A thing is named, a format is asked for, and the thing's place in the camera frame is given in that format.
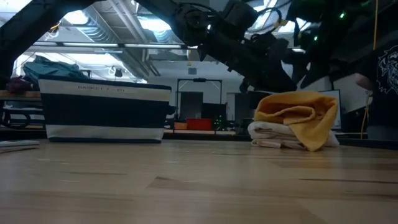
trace wooden table surface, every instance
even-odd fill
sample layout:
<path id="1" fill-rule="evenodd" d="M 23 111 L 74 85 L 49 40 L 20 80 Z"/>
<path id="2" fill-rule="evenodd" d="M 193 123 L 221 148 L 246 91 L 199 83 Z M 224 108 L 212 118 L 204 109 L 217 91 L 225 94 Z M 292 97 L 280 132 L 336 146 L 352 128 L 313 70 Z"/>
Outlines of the wooden table surface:
<path id="1" fill-rule="evenodd" d="M 0 154 L 0 223 L 398 223 L 398 151 L 43 141 Z"/>

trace folded white towel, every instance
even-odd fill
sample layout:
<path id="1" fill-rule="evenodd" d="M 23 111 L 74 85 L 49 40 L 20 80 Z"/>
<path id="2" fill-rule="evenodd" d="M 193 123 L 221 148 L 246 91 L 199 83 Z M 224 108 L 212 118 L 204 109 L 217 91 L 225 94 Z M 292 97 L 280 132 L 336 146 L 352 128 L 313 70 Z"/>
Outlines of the folded white towel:
<path id="1" fill-rule="evenodd" d="M 283 124 L 255 121 L 249 125 L 248 131 L 251 139 L 253 139 L 253 146 L 276 148 L 285 146 L 293 149 L 305 149 L 305 146 L 296 138 L 293 131 Z M 330 131 L 324 146 L 336 147 L 339 145 L 335 134 Z"/>

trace yellow cloth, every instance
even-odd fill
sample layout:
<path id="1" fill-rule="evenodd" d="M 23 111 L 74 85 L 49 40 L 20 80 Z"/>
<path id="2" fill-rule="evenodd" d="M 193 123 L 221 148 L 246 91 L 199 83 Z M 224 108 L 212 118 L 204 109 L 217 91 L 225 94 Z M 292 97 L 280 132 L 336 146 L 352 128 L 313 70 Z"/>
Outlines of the yellow cloth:
<path id="1" fill-rule="evenodd" d="M 309 151 L 317 151 L 328 139 L 337 109 L 334 97 L 315 91 L 295 91 L 262 99 L 254 120 L 288 125 Z"/>

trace red container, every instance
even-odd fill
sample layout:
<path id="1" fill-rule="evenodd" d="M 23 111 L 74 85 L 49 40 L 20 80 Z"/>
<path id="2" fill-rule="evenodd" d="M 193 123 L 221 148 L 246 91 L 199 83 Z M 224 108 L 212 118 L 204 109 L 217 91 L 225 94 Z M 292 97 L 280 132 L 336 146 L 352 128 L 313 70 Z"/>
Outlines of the red container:
<path id="1" fill-rule="evenodd" d="M 212 119 L 187 119 L 188 130 L 201 130 L 201 131 L 211 131 L 213 126 Z"/>

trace navy and white striped bag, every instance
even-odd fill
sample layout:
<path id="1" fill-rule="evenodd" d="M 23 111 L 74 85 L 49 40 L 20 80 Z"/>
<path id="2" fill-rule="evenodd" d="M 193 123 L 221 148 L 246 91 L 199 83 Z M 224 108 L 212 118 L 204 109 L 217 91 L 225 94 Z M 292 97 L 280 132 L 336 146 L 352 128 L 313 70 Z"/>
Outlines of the navy and white striped bag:
<path id="1" fill-rule="evenodd" d="M 42 76 L 47 137 L 68 142 L 160 143 L 171 87 Z"/>

